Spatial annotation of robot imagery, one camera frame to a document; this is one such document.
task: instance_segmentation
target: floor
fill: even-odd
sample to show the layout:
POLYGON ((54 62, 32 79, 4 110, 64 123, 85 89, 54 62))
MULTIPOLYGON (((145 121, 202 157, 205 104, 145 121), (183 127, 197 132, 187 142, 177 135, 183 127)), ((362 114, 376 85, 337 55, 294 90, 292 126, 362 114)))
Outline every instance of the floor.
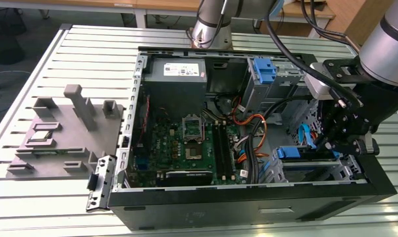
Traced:
MULTIPOLYGON (((19 35, 18 41, 26 51, 26 59, 14 65, 0 65, 2 71, 28 71, 31 72, 43 56, 56 31, 63 23, 75 25, 94 26, 115 26, 123 27, 123 19, 126 25, 137 27, 137 20, 133 14, 122 16, 118 13, 98 12, 77 12, 77 11, 50 11, 50 19, 44 20, 40 13, 35 9, 24 9, 22 18, 24 20, 28 31, 19 35)), ((158 29, 185 30, 195 26, 197 19, 183 16, 163 16, 161 23, 149 16, 149 27, 158 29)), ((234 20, 233 32, 254 33, 251 20, 234 20)), ((4 73, 0 74, 0 121, 7 112, 7 108, 12 104, 16 95, 26 83, 28 74, 26 73, 4 73)))

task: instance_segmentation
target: slotted table surface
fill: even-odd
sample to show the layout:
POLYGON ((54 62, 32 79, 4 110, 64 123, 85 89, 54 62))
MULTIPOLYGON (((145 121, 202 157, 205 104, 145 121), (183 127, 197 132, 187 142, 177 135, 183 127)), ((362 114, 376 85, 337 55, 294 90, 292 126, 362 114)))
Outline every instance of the slotted table surface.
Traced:
MULTIPOLYGON (((269 36, 233 34, 233 40, 235 50, 278 51, 269 36)), ((321 62, 353 57, 346 46, 324 39, 282 40, 293 52, 312 53, 321 62)), ((58 32, 0 124, 0 178, 30 128, 38 97, 50 96, 58 104, 70 104, 64 87, 81 84, 83 96, 91 97, 94 104, 110 99, 119 104, 129 102, 139 46, 189 47, 190 41, 185 31, 177 30, 72 26, 58 32)), ((381 146, 380 163, 398 190, 398 114, 385 121, 374 137, 381 146)), ((321 222, 131 233, 113 212, 86 213, 86 187, 87 180, 0 180, 0 236, 398 237, 398 195, 321 222)))

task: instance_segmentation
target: ram slot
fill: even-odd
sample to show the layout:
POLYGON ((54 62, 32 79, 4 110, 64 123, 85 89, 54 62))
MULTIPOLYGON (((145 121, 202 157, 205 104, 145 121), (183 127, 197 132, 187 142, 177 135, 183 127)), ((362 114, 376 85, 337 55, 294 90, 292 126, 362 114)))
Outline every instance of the ram slot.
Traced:
POLYGON ((225 163, 223 163, 223 155, 219 146, 219 127, 221 125, 213 126, 213 138, 214 138, 214 154, 215 154, 215 164, 217 164, 217 177, 221 179, 225 175, 225 163))
POLYGON ((230 156, 230 141, 227 135, 227 128, 225 125, 219 126, 219 147, 223 156, 226 179, 229 180, 233 176, 233 163, 230 156))

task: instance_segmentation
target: green motherboard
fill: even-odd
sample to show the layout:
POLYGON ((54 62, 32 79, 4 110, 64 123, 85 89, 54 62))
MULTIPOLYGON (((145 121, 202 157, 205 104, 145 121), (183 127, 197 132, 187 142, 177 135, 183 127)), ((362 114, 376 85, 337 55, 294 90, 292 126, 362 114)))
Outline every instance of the green motherboard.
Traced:
MULTIPOLYGON (((166 171, 195 171, 213 172, 211 185, 241 184, 243 178, 241 171, 235 170, 235 161, 231 157, 233 177, 221 178, 217 175, 217 164, 214 155, 214 136, 211 123, 203 124, 203 141, 191 143, 183 140, 182 122, 159 122, 153 127, 150 156, 137 159, 137 183, 139 187, 157 187, 157 174, 166 171)), ((186 134, 198 134, 198 124, 186 125, 186 134)), ((238 135, 235 125, 226 126, 230 143, 238 135)))

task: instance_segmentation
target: hinge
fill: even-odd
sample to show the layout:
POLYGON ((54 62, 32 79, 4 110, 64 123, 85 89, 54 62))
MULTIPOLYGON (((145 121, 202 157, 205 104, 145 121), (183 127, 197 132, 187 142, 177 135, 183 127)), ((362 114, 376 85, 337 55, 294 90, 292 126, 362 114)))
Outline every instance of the hinge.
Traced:
POLYGON ((109 211, 109 197, 113 190, 113 176, 117 156, 105 156, 99 158, 95 173, 89 180, 90 197, 87 203, 87 212, 109 211))

